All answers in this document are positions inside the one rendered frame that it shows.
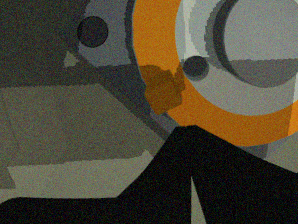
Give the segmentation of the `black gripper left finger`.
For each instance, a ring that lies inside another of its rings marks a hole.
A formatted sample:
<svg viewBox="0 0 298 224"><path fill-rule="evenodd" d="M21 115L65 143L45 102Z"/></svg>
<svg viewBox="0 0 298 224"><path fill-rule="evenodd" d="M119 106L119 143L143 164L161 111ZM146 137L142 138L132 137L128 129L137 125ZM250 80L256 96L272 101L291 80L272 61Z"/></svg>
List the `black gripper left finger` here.
<svg viewBox="0 0 298 224"><path fill-rule="evenodd" d="M120 196L9 198L0 204L0 224L192 224L190 173L190 137L176 127Z"/></svg>

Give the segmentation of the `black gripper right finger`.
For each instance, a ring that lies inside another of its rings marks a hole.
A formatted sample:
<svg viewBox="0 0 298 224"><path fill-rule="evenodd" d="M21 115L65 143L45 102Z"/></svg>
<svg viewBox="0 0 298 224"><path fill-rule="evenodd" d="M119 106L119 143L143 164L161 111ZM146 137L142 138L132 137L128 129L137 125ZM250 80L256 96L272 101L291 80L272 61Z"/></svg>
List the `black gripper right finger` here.
<svg viewBox="0 0 298 224"><path fill-rule="evenodd" d="M197 125L192 180L206 224L298 224L298 173L255 157Z"/></svg>

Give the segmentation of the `orange and grey round plate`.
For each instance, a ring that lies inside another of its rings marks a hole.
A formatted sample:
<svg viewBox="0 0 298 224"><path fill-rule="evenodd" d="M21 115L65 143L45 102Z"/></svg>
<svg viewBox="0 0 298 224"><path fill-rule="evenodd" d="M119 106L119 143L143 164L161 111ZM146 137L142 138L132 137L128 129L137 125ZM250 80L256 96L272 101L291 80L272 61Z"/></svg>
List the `orange and grey round plate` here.
<svg viewBox="0 0 298 224"><path fill-rule="evenodd" d="M197 125L231 145L253 147L298 132L298 73L258 88L231 75L214 51L213 26L225 0L136 0L132 47L156 115ZM190 56L206 60L201 76L182 71Z"/></svg>

